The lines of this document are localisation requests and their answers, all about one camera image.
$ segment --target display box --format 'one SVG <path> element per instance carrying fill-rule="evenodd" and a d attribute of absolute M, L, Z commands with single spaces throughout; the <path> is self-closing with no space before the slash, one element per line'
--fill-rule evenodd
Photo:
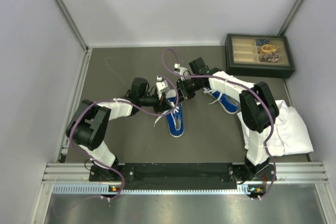
<path fill-rule="evenodd" d="M 295 70 L 286 36 L 228 34 L 225 54 L 232 75 L 289 78 Z"/>

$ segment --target wall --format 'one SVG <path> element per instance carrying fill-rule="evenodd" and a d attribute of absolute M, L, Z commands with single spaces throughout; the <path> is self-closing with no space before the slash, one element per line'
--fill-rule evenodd
<path fill-rule="evenodd" d="M 305 0 L 286 35 L 296 65 L 289 90 L 336 192 L 336 0 Z"/>
<path fill-rule="evenodd" d="M 295 0 L 63 0 L 91 46 L 218 45 L 277 34 Z"/>
<path fill-rule="evenodd" d="M 53 0 L 0 0 L 0 216 L 28 223 L 83 51 Z"/>

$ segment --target shoe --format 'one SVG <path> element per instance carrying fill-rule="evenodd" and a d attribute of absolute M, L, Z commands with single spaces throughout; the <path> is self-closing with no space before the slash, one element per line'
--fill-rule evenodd
<path fill-rule="evenodd" d="M 218 101 L 219 104 L 221 105 L 221 107 L 223 108 L 223 110 L 226 113 L 228 113 L 228 114 L 237 113 L 238 103 L 234 99 L 232 99 L 231 97 L 227 96 L 226 94 L 215 91 L 213 89 L 209 89 L 209 88 L 204 88 L 204 93 L 209 94 L 213 98 L 216 99 L 215 101 L 213 101 L 212 103 L 209 103 L 209 104 L 213 104 L 213 103 Z"/>
<path fill-rule="evenodd" d="M 166 94 L 166 99 L 167 101 L 172 105 L 175 106 L 175 101 L 176 101 L 176 91 L 175 90 L 170 90 Z M 159 119 L 162 116 L 159 116 L 154 123 L 154 127 L 156 123 L 159 121 Z M 167 116 L 167 122 L 168 122 L 168 127 L 169 127 L 169 133 L 173 137 L 180 137 L 184 133 L 184 126 L 183 126 L 183 117 L 182 117 L 182 104 L 179 103 L 176 108 L 174 109 L 173 112 L 168 114 Z"/>

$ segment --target white bag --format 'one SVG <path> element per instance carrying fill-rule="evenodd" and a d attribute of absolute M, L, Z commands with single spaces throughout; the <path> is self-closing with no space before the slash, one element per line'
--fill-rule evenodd
<path fill-rule="evenodd" d="M 267 142 L 271 155 L 283 156 L 313 152 L 307 127 L 296 109 L 287 107 L 284 100 L 276 101 L 276 104 L 280 113 L 275 120 L 273 135 Z M 245 149 L 248 150 L 250 129 L 245 125 L 241 112 L 237 115 L 242 124 Z"/>

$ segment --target robotic arm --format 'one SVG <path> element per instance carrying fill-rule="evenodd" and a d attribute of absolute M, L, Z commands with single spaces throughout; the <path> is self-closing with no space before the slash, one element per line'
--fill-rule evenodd
<path fill-rule="evenodd" d="M 234 81 L 254 90 L 268 107 L 273 120 L 279 115 L 274 98 L 266 83 L 260 82 L 253 84 L 241 81 L 235 77 L 227 75 L 218 68 L 209 69 L 202 58 L 198 58 L 189 63 L 192 72 L 195 75 L 212 75 L 223 77 L 226 80 Z M 257 174 L 269 163 L 268 155 L 264 148 L 264 140 L 269 134 L 270 121 L 264 108 L 257 104 L 254 96 L 244 88 L 231 84 L 217 78 L 190 78 L 185 74 L 189 71 L 175 64 L 174 71 L 184 75 L 177 80 L 177 91 L 179 102 L 185 102 L 195 97 L 195 92 L 202 88 L 210 88 L 225 93 L 240 102 L 242 115 L 245 124 L 250 129 L 250 145 L 245 158 L 245 164 L 252 175 Z M 73 134 L 73 140 L 84 149 L 93 159 L 101 163 L 116 168 L 118 166 L 117 158 L 108 150 L 104 142 L 104 136 L 108 121 L 122 117 L 132 116 L 138 112 L 138 109 L 130 104 L 123 103 L 129 101 L 137 106 L 151 106 L 155 113 L 170 110 L 172 107 L 166 101 L 165 94 L 169 91 L 166 81 L 158 78 L 156 91 L 153 94 L 148 92 L 149 84 L 143 78 L 135 78 L 131 89 L 125 96 L 115 99 L 115 102 L 104 102 L 95 105 L 81 120 Z M 83 111 L 91 104 L 89 100 L 81 102 L 78 110 L 74 114 L 70 124 L 67 127 L 66 134 L 70 135 L 72 127 Z"/>

